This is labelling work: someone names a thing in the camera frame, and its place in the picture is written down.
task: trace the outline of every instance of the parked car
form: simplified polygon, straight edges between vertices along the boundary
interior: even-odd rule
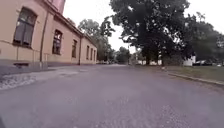
[[[197,61],[193,64],[193,66],[212,66],[213,64],[209,61],[203,60],[203,61]]]

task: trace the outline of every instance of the sidewalk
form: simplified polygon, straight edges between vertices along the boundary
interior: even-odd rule
[[[42,71],[42,72],[4,75],[2,76],[2,81],[0,81],[0,91],[19,86],[30,85],[38,81],[46,81],[54,78],[74,76],[81,72],[87,72],[93,69],[97,69],[97,67],[64,66],[64,67],[50,67],[48,71]]]
[[[202,79],[202,78],[195,78],[195,77],[180,75],[180,74],[176,74],[176,73],[169,73],[169,72],[168,72],[168,74],[171,75],[171,76],[175,76],[175,77],[179,77],[179,78],[183,78],[183,79],[187,79],[187,80],[192,80],[192,81],[196,81],[196,82],[202,82],[202,83],[206,83],[206,84],[216,85],[217,87],[220,87],[220,88],[224,89],[224,82],[221,82],[221,81],[206,80],[206,79]]]

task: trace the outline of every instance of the pole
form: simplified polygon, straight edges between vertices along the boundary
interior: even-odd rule
[[[128,44],[128,65],[130,65],[130,45]]]
[[[82,50],[81,45],[82,45],[82,38],[83,38],[83,37],[80,37],[80,45],[79,45],[79,63],[78,63],[78,65],[81,65],[81,50]]]
[[[47,27],[47,20],[48,20],[48,17],[49,17],[48,10],[49,10],[49,8],[47,8],[47,14],[46,14],[46,18],[45,18],[45,21],[44,21],[44,28],[43,28],[41,43],[40,43],[40,68],[43,68],[43,46],[44,46],[44,38],[45,38],[46,27]]]

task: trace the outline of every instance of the drainpipe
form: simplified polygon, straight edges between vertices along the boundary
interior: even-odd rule
[[[81,65],[81,49],[82,49],[82,47],[81,47],[81,45],[82,45],[82,36],[80,37],[80,45],[79,45],[79,63],[78,63],[78,65]]]
[[[46,18],[44,21],[44,28],[43,28],[43,32],[42,32],[42,37],[41,37],[41,43],[40,43],[40,68],[43,68],[43,46],[44,46],[44,38],[45,38],[45,33],[46,33],[46,27],[47,27],[47,20],[49,17],[49,7],[47,8],[47,14],[46,14]]]

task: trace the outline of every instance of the building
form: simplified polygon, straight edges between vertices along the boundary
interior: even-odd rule
[[[64,4],[65,0],[1,0],[0,63],[96,64],[97,48],[63,17]]]

